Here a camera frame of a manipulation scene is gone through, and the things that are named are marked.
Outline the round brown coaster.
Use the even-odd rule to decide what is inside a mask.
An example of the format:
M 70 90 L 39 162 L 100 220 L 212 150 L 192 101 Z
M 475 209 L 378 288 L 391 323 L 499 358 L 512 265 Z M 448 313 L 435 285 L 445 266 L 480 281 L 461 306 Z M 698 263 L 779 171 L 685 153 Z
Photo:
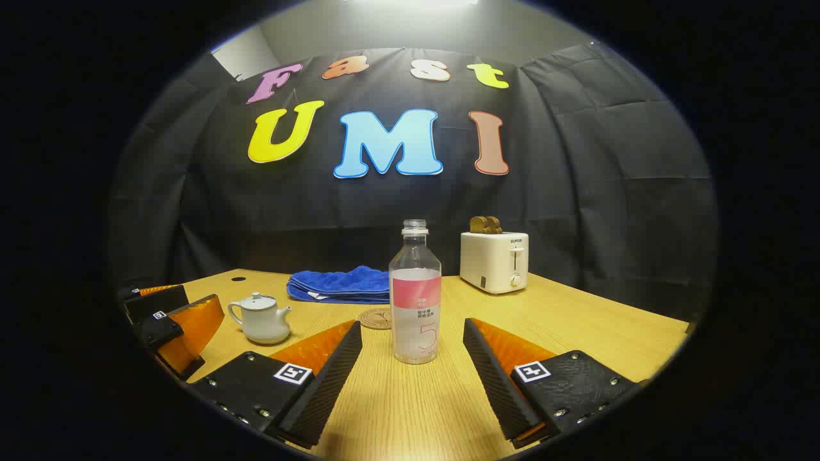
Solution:
M 362 327 L 373 330 L 390 330 L 392 328 L 391 309 L 389 307 L 375 307 L 361 312 L 358 321 Z

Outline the clear water bottle pink label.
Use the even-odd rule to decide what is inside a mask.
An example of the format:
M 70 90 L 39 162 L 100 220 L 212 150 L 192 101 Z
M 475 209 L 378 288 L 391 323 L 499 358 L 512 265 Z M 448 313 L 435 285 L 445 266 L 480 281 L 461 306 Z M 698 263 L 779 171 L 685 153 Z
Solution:
M 424 219 L 405 220 L 402 248 L 389 263 L 393 356 L 404 364 L 428 364 L 438 354 L 442 265 L 428 234 Z

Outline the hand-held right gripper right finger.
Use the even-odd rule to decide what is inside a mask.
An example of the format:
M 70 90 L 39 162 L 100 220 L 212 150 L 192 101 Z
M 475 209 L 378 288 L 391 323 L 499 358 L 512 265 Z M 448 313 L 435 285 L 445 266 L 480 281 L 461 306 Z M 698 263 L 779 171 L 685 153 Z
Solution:
M 516 449 L 591 424 L 643 385 L 582 350 L 553 353 L 477 318 L 464 321 L 463 344 Z

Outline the black backdrop cloth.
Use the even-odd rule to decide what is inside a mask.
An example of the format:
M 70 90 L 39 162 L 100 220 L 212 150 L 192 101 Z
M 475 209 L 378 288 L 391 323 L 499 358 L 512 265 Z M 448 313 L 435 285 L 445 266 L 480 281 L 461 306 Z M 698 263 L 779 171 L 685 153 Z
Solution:
M 689 321 L 709 306 L 718 211 L 705 154 L 629 61 L 580 44 L 522 65 L 428 49 L 293 64 L 272 96 L 211 56 L 172 78 L 109 204 L 115 285 L 235 268 L 385 270 L 406 219 L 446 275 L 495 216 L 529 272 Z

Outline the white ceramic teacup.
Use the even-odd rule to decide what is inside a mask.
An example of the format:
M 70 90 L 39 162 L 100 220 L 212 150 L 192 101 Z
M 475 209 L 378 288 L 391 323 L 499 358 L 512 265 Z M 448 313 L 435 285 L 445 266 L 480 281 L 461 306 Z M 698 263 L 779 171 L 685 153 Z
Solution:
M 291 306 L 279 307 L 277 304 L 276 310 L 247 311 L 243 309 L 243 300 L 227 306 L 227 312 L 246 338 L 258 344 L 278 344 L 289 338 L 291 327 L 288 316 L 292 310 Z

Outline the folded blue towel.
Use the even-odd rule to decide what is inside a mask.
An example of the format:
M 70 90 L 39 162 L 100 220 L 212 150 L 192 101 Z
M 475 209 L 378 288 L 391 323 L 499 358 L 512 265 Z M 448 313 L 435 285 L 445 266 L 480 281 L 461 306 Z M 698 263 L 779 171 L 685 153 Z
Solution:
M 300 271 L 289 278 L 286 292 L 294 300 L 319 303 L 374 304 L 390 302 L 388 272 L 358 266 L 348 272 Z

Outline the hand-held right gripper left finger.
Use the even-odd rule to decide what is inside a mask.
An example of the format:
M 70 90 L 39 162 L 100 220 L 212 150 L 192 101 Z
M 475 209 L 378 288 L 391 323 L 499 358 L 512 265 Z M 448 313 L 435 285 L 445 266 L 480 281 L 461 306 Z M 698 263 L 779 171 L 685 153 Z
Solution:
M 269 356 L 243 352 L 191 389 L 256 432 L 310 449 L 319 443 L 360 351 L 361 324 L 350 320 Z

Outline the white toaster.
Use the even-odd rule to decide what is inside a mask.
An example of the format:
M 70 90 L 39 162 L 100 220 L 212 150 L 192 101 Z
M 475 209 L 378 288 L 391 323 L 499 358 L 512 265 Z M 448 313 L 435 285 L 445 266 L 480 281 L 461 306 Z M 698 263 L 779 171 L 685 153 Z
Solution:
M 494 295 L 521 291 L 528 273 L 528 234 L 461 234 L 459 275 L 478 289 Z

